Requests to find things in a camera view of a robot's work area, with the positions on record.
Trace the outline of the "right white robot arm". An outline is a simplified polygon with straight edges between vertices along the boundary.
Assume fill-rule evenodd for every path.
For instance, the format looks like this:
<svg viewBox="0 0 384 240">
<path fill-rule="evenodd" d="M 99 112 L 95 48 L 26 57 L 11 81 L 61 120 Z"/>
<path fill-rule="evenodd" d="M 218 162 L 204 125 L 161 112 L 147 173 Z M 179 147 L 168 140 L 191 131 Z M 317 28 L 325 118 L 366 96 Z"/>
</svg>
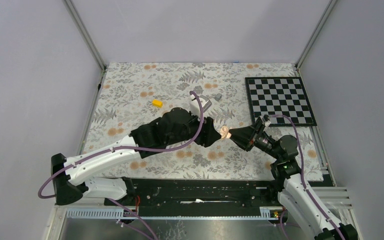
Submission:
<svg viewBox="0 0 384 240">
<path fill-rule="evenodd" d="M 275 159 L 270 165 L 274 180 L 267 188 L 267 201 L 285 207 L 311 240 L 357 240 L 356 228 L 336 217 L 305 179 L 302 163 L 296 159 L 302 155 L 298 136 L 284 135 L 275 140 L 266 133 L 269 125 L 267 118 L 259 118 L 252 125 L 225 131 L 226 138 L 242 150 L 257 148 Z"/>
</svg>

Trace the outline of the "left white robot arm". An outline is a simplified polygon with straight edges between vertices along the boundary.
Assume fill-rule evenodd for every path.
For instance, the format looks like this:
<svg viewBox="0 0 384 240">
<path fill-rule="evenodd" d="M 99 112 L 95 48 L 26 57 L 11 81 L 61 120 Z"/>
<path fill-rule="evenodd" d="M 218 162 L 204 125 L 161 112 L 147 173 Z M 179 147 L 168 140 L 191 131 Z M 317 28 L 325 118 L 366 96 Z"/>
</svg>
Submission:
<svg viewBox="0 0 384 240">
<path fill-rule="evenodd" d="M 128 206 L 135 200 L 131 184 L 124 178 L 97 175 L 120 163 L 141 160 L 159 153 L 177 151 L 179 143 L 194 142 L 209 147 L 221 139 L 214 120 L 176 107 L 161 117 L 132 130 L 121 140 L 88 154 L 51 157 L 52 185 L 56 204 L 69 205 L 82 198 L 107 198 Z"/>
</svg>

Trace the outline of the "pink earbud charging case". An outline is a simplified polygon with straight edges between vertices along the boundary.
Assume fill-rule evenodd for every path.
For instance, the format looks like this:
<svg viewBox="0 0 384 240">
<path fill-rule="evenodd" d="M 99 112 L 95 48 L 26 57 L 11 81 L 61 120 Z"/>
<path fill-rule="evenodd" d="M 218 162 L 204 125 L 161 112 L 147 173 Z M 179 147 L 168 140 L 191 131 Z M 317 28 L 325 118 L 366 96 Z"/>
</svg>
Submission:
<svg viewBox="0 0 384 240">
<path fill-rule="evenodd" d="M 232 136 L 230 133 L 230 128 L 227 126 L 222 126 L 219 130 L 219 133 L 221 135 L 221 139 L 230 139 Z"/>
</svg>

